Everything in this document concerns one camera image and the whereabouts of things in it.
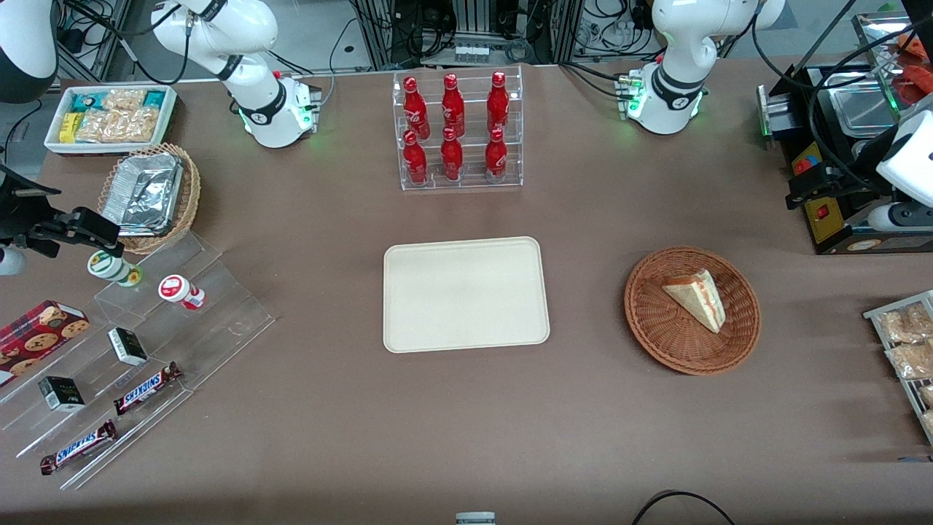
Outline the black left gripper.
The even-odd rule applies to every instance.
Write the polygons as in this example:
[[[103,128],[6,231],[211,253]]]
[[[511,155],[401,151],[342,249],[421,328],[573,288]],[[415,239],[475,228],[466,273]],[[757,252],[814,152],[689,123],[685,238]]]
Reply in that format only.
[[[838,198],[852,190],[852,180],[834,164],[817,163],[791,177],[791,192],[786,209],[792,211],[804,203],[821,198]]]

